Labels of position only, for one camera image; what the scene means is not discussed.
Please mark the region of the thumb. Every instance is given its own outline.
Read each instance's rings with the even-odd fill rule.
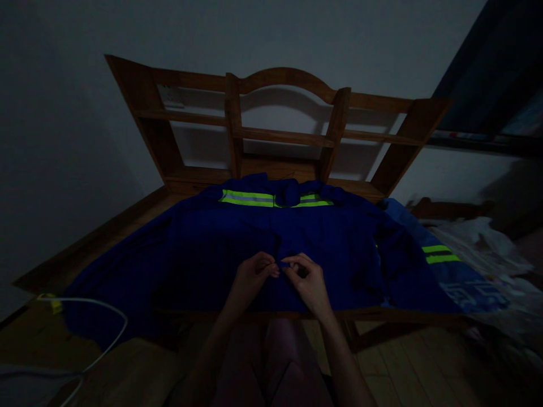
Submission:
[[[294,284],[294,287],[297,286],[297,284],[301,281],[301,277],[298,275],[298,273],[292,268],[292,267],[283,267],[283,271],[287,275],[287,277],[292,281]]]

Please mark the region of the pink pants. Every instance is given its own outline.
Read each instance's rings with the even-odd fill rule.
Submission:
[[[213,406],[332,407],[313,349],[299,321],[237,326],[217,381]]]

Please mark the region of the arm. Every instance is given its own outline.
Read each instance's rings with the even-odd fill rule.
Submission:
[[[283,271],[321,324],[326,356],[340,406],[376,406],[375,399],[351,354],[347,340],[343,336],[339,322],[330,306],[322,268],[304,253],[284,258],[281,261],[290,264],[290,267],[284,267]],[[306,269],[307,276],[305,278],[298,275],[299,266]]]
[[[181,386],[174,390],[171,407],[211,403],[214,396],[214,379],[221,367],[219,360],[222,355],[221,345],[228,339],[232,325],[255,299],[268,276],[279,277],[279,268],[274,258],[264,252],[255,254],[238,267],[225,307],[200,350],[192,371]]]

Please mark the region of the wooden headboard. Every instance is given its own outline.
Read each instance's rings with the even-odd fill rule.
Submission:
[[[412,207],[411,213],[417,219],[475,219],[485,216],[494,209],[494,206],[494,201],[485,201],[481,205],[474,205],[472,203],[432,202],[430,198],[424,197]]]

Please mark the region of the power cord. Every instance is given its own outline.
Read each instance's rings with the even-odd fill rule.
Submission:
[[[113,305],[109,305],[109,304],[107,304],[105,302],[102,302],[102,301],[99,301],[99,300],[93,300],[92,298],[77,298],[77,297],[68,298],[68,297],[44,297],[44,296],[40,296],[40,297],[37,298],[37,301],[46,301],[46,302],[72,301],[72,302],[87,302],[87,303],[90,303],[90,304],[97,304],[97,305],[101,305],[101,306],[103,306],[105,308],[108,308],[108,309],[110,309],[112,311],[115,311],[124,320],[123,327],[121,328],[121,330],[120,330],[119,334],[117,335],[117,337],[113,340],[113,342],[111,342],[111,345],[109,345],[106,348],[106,350],[103,351],[102,354],[100,356],[98,356],[98,358],[96,358],[96,360],[94,362],[92,362],[90,365],[88,365],[81,372],[67,373],[67,374],[47,374],[47,373],[34,373],[34,372],[26,372],[26,371],[15,371],[15,372],[11,372],[11,373],[0,374],[0,380],[10,380],[10,379],[17,378],[17,377],[20,377],[20,376],[38,377],[38,378],[43,378],[43,379],[66,379],[66,378],[70,378],[70,377],[78,378],[79,383],[77,384],[76,388],[74,389],[74,391],[72,391],[72,393],[68,396],[68,398],[66,400],[64,400],[64,402],[61,405],[61,407],[66,407],[70,403],[70,401],[72,401],[72,399],[75,397],[75,395],[77,394],[77,392],[79,391],[81,386],[83,386],[83,381],[85,380],[85,373],[89,369],[91,369],[94,365],[96,365],[98,362],[100,362],[100,360],[106,355],[107,352],[109,352],[113,348],[113,346],[115,346],[117,341],[123,335],[123,333],[124,333],[124,331],[126,329],[126,326],[128,325],[128,318],[121,310],[115,308]]]

